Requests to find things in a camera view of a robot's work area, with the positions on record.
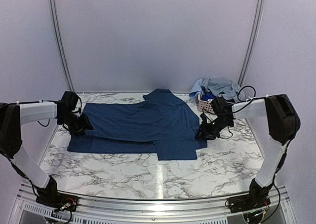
white marble surface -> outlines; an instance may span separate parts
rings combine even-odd
[[[133,104],[142,93],[81,94],[85,103]],[[176,94],[197,114],[187,94]],[[58,189],[74,193],[131,198],[198,198],[248,190],[263,158],[244,120],[236,120],[230,139],[208,141],[194,161],[158,161],[151,154],[90,154],[68,152],[70,135],[62,127],[55,134],[42,169],[51,174]],[[222,137],[229,137],[227,129]]]

blue fabric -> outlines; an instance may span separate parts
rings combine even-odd
[[[224,97],[227,102],[238,103],[237,94],[240,91],[240,86],[231,80],[220,78],[207,78],[200,84],[201,88],[207,93],[212,93],[215,97]],[[240,92],[239,98],[245,100],[245,94]]]
[[[208,99],[214,100],[214,99],[216,99],[216,97],[211,93],[206,93],[206,94],[201,96],[202,101],[207,101]]]
[[[156,89],[137,104],[87,103],[83,112],[94,130],[72,137],[68,151],[87,153],[151,153],[158,160],[193,160],[199,118],[169,90]]]
[[[201,88],[202,82],[203,82],[203,79],[199,79],[193,84],[193,87],[189,93],[190,98],[196,97],[198,94],[202,94],[202,88]]]

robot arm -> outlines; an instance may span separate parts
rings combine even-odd
[[[0,153],[11,163],[23,178],[28,179],[38,191],[37,202],[58,207],[68,196],[57,190],[56,181],[44,172],[29,156],[21,139],[21,125],[44,119],[57,119],[70,134],[80,136],[85,130],[92,130],[88,117],[74,112],[79,96],[65,92],[60,101],[39,101],[14,104],[0,104]]]
[[[287,148],[300,128],[300,119],[285,94],[252,99],[250,102],[227,104],[223,98],[212,101],[215,115],[218,117],[207,122],[203,120],[196,138],[214,140],[220,138],[220,131],[234,125],[234,119],[266,117],[269,125],[270,144],[262,167],[250,184],[249,194],[228,199],[232,213],[242,212],[254,207],[270,204],[268,193],[274,184],[276,173],[282,168]]]

blue shirt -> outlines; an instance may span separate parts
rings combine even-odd
[[[94,130],[71,138],[68,151],[87,153],[152,153],[158,160],[193,160],[199,118],[169,90],[156,89],[137,104],[87,103],[83,112]]]

laundry basket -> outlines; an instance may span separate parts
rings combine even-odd
[[[199,112],[203,112],[202,109],[204,108],[205,110],[214,113],[214,110],[211,106],[211,102],[201,100],[201,94],[198,94],[197,100],[198,100],[197,110]]]

